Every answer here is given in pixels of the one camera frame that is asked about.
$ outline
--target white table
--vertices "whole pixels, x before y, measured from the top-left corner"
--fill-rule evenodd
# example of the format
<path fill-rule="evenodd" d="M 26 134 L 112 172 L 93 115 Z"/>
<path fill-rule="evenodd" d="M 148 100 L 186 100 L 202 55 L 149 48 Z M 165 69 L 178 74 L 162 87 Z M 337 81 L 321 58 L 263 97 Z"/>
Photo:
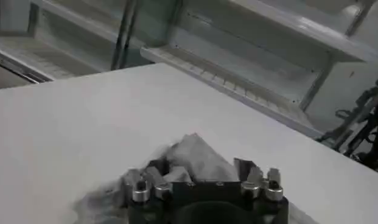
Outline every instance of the white table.
<path fill-rule="evenodd" d="M 280 168 L 319 223 L 378 223 L 377 173 L 158 64 L 0 90 L 0 224 L 72 224 L 85 192 L 193 132 L 229 161 Z"/>

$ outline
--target metal rod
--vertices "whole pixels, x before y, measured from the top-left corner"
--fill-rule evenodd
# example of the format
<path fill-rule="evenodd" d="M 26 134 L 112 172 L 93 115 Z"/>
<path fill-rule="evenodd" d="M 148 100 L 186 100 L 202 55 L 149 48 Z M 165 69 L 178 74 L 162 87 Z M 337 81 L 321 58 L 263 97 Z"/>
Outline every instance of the metal rod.
<path fill-rule="evenodd" d="M 327 53 L 328 53 L 328 59 L 327 59 L 325 68 L 323 69 L 323 72 L 316 78 L 312 86 L 309 88 L 307 94 L 304 96 L 304 99 L 299 104 L 300 109 L 302 109 L 303 111 L 305 111 L 306 108 L 310 105 L 313 98 L 316 96 L 319 89 L 323 86 L 325 80 L 329 76 L 329 73 L 331 73 L 331 70 L 334 67 L 334 56 L 332 55 L 331 52 L 327 52 Z"/>

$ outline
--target metal shelf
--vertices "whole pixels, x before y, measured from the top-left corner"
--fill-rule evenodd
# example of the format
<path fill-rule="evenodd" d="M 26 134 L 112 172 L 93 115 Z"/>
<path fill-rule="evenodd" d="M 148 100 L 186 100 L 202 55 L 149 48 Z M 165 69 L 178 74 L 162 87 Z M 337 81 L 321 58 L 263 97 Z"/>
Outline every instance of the metal shelf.
<path fill-rule="evenodd" d="M 0 37 L 0 57 L 42 75 L 45 80 L 98 73 L 95 69 L 32 37 Z"/>
<path fill-rule="evenodd" d="M 339 61 L 371 61 L 378 57 L 378 54 L 370 47 L 301 15 L 278 9 L 258 0 L 227 1 L 320 43 L 336 52 Z"/>
<path fill-rule="evenodd" d="M 30 0 L 42 9 L 106 39 L 116 42 L 120 21 L 79 0 Z"/>
<path fill-rule="evenodd" d="M 141 55 L 155 63 L 166 63 L 176 67 L 307 136 L 316 137 L 321 134 L 314 129 L 306 114 L 288 99 L 254 83 L 248 83 L 221 67 L 199 59 L 182 49 L 169 46 L 143 47 Z"/>

